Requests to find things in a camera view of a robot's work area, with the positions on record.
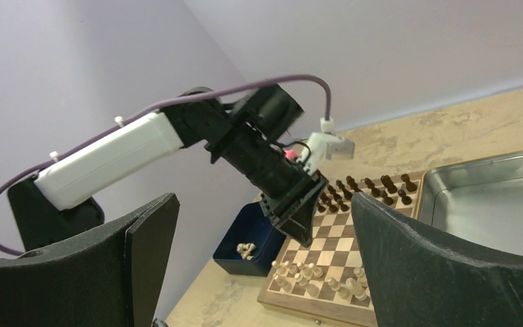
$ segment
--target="beige tabletop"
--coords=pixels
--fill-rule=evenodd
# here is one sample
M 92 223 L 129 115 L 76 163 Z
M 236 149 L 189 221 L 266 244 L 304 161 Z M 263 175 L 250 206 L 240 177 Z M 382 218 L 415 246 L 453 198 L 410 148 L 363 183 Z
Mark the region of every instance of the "beige tabletop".
M 320 168 L 332 180 L 347 171 L 361 177 L 395 175 L 523 150 L 523 89 L 440 110 L 346 131 L 353 160 Z M 167 318 L 171 327 L 314 326 L 263 308 L 257 302 L 264 277 L 229 275 L 210 260 Z

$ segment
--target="gray wall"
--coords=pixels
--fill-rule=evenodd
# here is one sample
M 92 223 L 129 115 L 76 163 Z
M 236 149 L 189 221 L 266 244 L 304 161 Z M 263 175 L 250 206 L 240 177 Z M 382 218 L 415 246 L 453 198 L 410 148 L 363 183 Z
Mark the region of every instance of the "gray wall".
M 185 0 L 247 80 L 326 79 L 341 128 L 523 85 L 523 0 Z M 318 127 L 323 94 L 286 87 Z
M 0 0 L 0 184 L 160 99 L 241 74 L 181 1 Z M 165 317 L 255 195 L 198 144 L 96 196 L 108 219 L 165 192 L 181 202 L 157 315 Z M 5 198 L 0 241 L 22 249 Z

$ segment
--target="chessboard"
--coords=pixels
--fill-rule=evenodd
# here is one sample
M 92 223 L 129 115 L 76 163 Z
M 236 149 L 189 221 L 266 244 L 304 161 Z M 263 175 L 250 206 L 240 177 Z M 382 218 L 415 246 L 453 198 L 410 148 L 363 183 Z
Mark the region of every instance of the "chessboard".
M 274 267 L 270 271 L 257 301 L 268 309 L 310 317 L 320 322 L 346 326 L 377 326 L 375 308 L 367 288 L 367 276 L 366 278 L 361 277 L 361 285 L 364 287 L 365 293 L 368 294 L 368 297 L 363 300 L 358 300 L 353 295 L 343 299 L 338 292 L 334 291 L 326 283 L 329 279 L 335 279 L 342 284 L 348 278 L 359 280 L 360 278 L 355 273 L 355 268 L 357 267 L 360 268 L 358 271 L 361 270 L 362 274 L 364 273 L 360 246 L 355 237 L 350 200 L 346 199 L 349 197 L 347 192 L 355 193 L 357 190 L 372 195 L 372 191 L 364 181 L 370 185 L 372 182 L 380 193 L 385 191 L 384 198 L 386 198 L 386 204 L 390 202 L 388 200 L 390 198 L 392 199 L 390 207 L 406 216 L 416 217 L 418 193 L 421 188 L 419 185 L 423 175 L 424 172 L 408 174 L 409 182 L 416 185 L 415 191 L 406 190 L 406 183 L 402 181 L 402 175 L 390 177 L 397 190 L 404 190 L 400 194 L 403 195 L 405 192 L 411 198 L 411 203 L 408 205 L 402 203 L 401 197 L 398 196 L 398 192 L 395 189 L 386 189 L 380 178 L 372 180 L 364 178 L 357 182 L 357 178 L 354 179 L 350 176 L 347 178 L 347 181 L 350 181 L 348 184 L 346 184 L 347 182 L 335 181 L 337 182 L 335 183 L 330 181 L 330 186 L 324 190 L 320 197 L 318 210 L 316 210 L 313 218 L 312 245 L 309 248 L 304 248 L 297 241 L 286 238 L 276 257 L 276 262 L 282 266 L 285 262 L 289 262 L 290 265 L 296 265 L 301 262 L 305 265 L 314 264 L 316 267 L 320 267 L 323 274 L 320 277 L 313 275 L 308 281 L 317 286 L 319 293 L 316 296 L 310 296 L 306 287 L 296 283 L 294 274 L 291 272 L 283 274 L 283 279 L 279 278 L 281 281 L 286 280 L 291 285 L 291 287 L 286 287 L 287 290 L 284 290 L 274 280 L 274 276 L 277 275 L 276 268 L 279 268 Z M 376 199 L 383 201 L 383 196 L 379 196 Z

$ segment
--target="pink object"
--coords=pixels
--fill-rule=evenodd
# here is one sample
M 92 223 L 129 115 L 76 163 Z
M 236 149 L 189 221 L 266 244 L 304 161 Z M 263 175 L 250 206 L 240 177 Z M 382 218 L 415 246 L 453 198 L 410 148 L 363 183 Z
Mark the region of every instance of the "pink object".
M 294 160 L 298 157 L 298 154 L 294 150 L 286 150 L 285 151 L 285 157 L 289 160 Z

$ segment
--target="robotic arm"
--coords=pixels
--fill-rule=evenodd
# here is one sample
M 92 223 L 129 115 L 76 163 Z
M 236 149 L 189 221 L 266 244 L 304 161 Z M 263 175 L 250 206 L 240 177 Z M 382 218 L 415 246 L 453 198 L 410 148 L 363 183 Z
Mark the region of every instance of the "robotic arm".
M 210 93 L 198 88 L 185 97 Z M 322 119 L 301 156 L 286 159 L 278 139 L 302 115 L 277 84 L 222 104 L 205 99 L 164 106 L 11 186 L 7 191 L 26 250 L 79 234 L 104 222 L 92 196 L 147 164 L 206 140 L 211 163 L 224 158 L 262 191 L 260 204 L 273 226 L 300 244 L 312 243 L 312 217 L 328 181 L 318 167 L 327 159 L 353 157 L 354 144 L 335 136 Z

